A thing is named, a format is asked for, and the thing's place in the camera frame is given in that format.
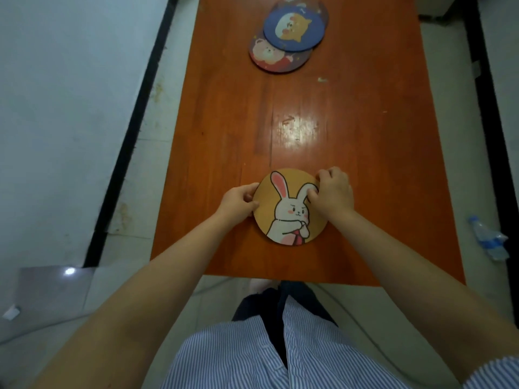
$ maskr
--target person's right arm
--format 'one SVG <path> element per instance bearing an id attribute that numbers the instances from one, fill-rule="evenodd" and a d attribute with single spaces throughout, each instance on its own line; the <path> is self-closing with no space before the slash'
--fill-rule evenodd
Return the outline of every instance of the person's right arm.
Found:
<path id="1" fill-rule="evenodd" d="M 519 330 L 485 300 L 354 211 L 348 176 L 319 171 L 315 209 L 366 261 L 394 303 L 443 358 L 459 382 L 490 360 L 519 354 Z"/>

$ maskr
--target blue and white striped shirt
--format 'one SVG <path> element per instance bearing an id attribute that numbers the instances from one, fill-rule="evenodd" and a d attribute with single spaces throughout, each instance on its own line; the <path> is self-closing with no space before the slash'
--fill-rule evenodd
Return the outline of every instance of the blue and white striped shirt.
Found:
<path id="1" fill-rule="evenodd" d="M 333 323 L 290 296 L 283 322 L 288 369 L 255 316 L 212 326 L 184 341 L 162 389 L 408 388 L 353 347 Z M 490 362 L 464 384 L 465 389 L 490 387 L 519 387 L 519 358 Z"/>

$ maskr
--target dark blue jeans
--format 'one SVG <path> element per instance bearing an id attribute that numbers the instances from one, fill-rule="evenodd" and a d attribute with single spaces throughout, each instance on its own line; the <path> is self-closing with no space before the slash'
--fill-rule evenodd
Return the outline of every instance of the dark blue jeans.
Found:
<path id="1" fill-rule="evenodd" d="M 268 288 L 262 294 L 247 296 L 241 301 L 232 318 L 233 321 L 237 321 L 259 315 L 263 320 L 270 342 L 285 367 L 288 367 L 288 363 L 283 336 L 283 310 L 289 295 L 310 313 L 329 320 L 337 326 L 328 311 L 319 303 L 314 292 L 308 285 L 299 281 L 282 281 L 278 289 Z"/>

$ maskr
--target person's left hand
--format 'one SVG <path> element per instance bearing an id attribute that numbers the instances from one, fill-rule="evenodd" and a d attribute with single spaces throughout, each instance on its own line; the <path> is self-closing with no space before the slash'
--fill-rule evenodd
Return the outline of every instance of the person's left hand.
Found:
<path id="1" fill-rule="evenodd" d="M 215 215 L 221 217 L 229 228 L 234 227 L 247 216 L 251 216 L 259 206 L 259 202 L 253 201 L 259 183 L 252 183 L 246 186 L 231 188 L 222 198 L 222 202 Z"/>

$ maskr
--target cable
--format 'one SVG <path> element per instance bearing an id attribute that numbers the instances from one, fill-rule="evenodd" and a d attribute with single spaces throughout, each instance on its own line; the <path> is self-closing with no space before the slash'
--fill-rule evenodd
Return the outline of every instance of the cable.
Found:
<path id="1" fill-rule="evenodd" d="M 373 344 L 373 347 L 377 348 L 377 351 L 379 351 L 379 353 L 384 357 L 384 359 L 402 376 L 404 377 L 406 380 L 408 380 L 409 382 L 412 382 L 413 384 L 416 384 L 416 385 L 420 385 L 420 386 L 423 386 L 423 387 L 427 387 L 427 388 L 430 388 L 430 389 L 446 389 L 448 387 L 452 387 L 452 388 L 460 388 L 461 386 L 449 386 L 449 385 L 440 385 L 440 384 L 436 384 L 436 385 L 429 385 L 429 384 L 426 384 L 424 382 L 421 382 L 419 381 L 418 379 L 410 376 L 408 373 L 406 373 L 404 370 L 402 370 L 400 367 L 398 367 L 390 358 L 388 355 L 386 355 L 386 353 L 382 350 L 382 348 L 378 345 L 378 343 L 373 340 L 373 338 L 369 335 L 369 333 L 366 331 L 366 329 L 360 324 L 360 322 L 355 318 L 355 316 L 346 308 L 342 305 L 342 303 L 334 296 L 332 295 L 328 290 L 326 290 L 322 285 L 320 284 L 315 284 L 314 285 L 319 288 L 322 292 L 324 292 L 325 294 L 327 294 L 335 303 L 337 303 L 337 305 L 346 313 L 348 314 L 348 316 L 351 318 L 351 320 L 353 322 L 355 322 L 355 324 L 357 325 L 357 327 L 359 327 L 359 329 L 361 330 L 361 332 L 367 337 L 367 339 Z"/>
<path id="2" fill-rule="evenodd" d="M 222 285 L 222 284 L 224 284 L 224 283 L 226 283 L 228 281 L 231 281 L 231 280 L 232 280 L 232 277 L 227 277 L 226 279 L 224 279 L 222 281 L 219 281 L 216 284 L 211 285 L 210 287 L 207 287 L 207 288 L 204 288 L 204 289 L 200 289 L 197 292 L 193 292 L 191 297 L 198 296 L 200 294 L 205 294 L 206 292 L 209 292 L 210 290 L 212 290 L 214 288 L 217 288 L 220 285 Z M 20 337 L 27 336 L 27 334 L 31 334 L 31 333 L 34 333 L 36 331 L 47 329 L 47 328 L 50 328 L 50 327 L 53 327 L 53 326 L 56 326 L 56 325 L 66 324 L 67 322 L 71 322 L 73 320 L 80 320 L 81 318 L 86 318 L 86 317 L 92 315 L 92 313 L 93 313 L 93 311 L 92 312 L 88 312 L 88 313 L 84 313 L 84 314 L 81 314 L 81 315 L 78 315 L 78 316 L 75 316 L 73 318 L 68 318 L 66 320 L 58 320 L 56 322 L 53 322 L 53 323 L 50 323 L 50 324 L 47 324 L 47 325 L 44 325 L 44 326 L 40 326 L 40 327 L 36 327 L 34 329 L 29 329 L 29 330 L 23 331 L 22 333 L 18 333 L 15 336 L 9 337 L 9 338 L 7 338 L 5 340 L 1 340 L 0 341 L 0 347 L 4 346 L 7 343 L 10 343 L 11 341 L 19 339 Z"/>

